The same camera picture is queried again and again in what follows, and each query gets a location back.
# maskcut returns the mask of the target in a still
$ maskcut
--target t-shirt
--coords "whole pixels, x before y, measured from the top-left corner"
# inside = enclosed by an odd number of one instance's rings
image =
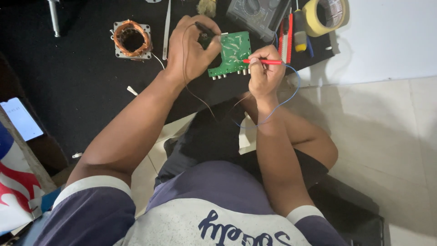
[[[160,184],[145,214],[134,213],[125,182],[84,178],[61,192],[35,245],[346,245],[314,206],[275,214],[262,185],[225,161]]]

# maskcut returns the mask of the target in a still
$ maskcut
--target yellow tape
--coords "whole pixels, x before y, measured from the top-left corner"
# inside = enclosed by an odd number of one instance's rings
[[[325,9],[326,26],[317,17],[317,5]],[[302,8],[305,15],[305,31],[311,37],[319,37],[340,27],[344,21],[344,0],[310,0]]]

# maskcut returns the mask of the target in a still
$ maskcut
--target copper coil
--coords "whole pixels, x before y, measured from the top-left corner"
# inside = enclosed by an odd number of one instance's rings
[[[133,29],[133,30],[139,32],[142,35],[142,37],[144,38],[144,43],[133,52],[130,52],[129,50],[127,50],[119,40],[119,37],[123,34],[123,32],[125,32],[129,29]],[[138,23],[136,23],[135,21],[130,21],[130,20],[122,22],[122,24],[117,28],[117,30],[115,30],[114,42],[115,42],[115,45],[121,50],[121,52],[123,52],[124,55],[129,56],[129,57],[140,56],[140,55],[142,55],[143,51],[147,50],[150,47],[150,38],[149,38],[149,35],[147,34],[147,32],[145,32],[143,30],[143,28]]]

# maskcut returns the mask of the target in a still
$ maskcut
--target black work mat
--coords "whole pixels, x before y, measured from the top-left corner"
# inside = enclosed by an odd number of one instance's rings
[[[229,2],[218,1],[214,20],[222,32],[243,31],[225,17]],[[173,0],[170,30],[182,16],[195,15],[196,4]],[[155,58],[144,62],[117,58],[109,32],[113,23],[130,19],[150,25],[153,53],[161,58],[168,1],[150,4],[145,0],[78,0],[63,1],[57,6],[61,38],[54,37],[46,0],[2,7],[0,49],[18,74],[44,128],[72,163],[71,155],[83,152],[134,98],[127,86],[141,92],[162,70]],[[266,44],[250,38],[252,50]],[[314,58],[309,59],[306,53],[292,54],[291,65],[297,70],[333,56],[332,51],[325,50],[330,46],[328,35],[311,41]],[[215,105],[247,91],[249,79],[249,75],[233,73],[213,81],[205,73],[188,87],[209,105]],[[183,90],[166,122],[205,107]]]

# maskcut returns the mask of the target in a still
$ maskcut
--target hand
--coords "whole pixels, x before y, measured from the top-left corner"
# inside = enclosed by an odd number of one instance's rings
[[[258,49],[249,56],[250,81],[249,90],[259,101],[277,101],[276,90],[284,77],[284,65],[266,65],[264,69],[260,58],[280,60],[281,56],[273,45]]]
[[[194,25],[196,21],[216,34],[206,50],[197,42],[201,31]],[[221,33],[218,25],[204,15],[182,17],[170,37],[168,63],[164,72],[171,80],[182,84],[199,77],[222,50]]]

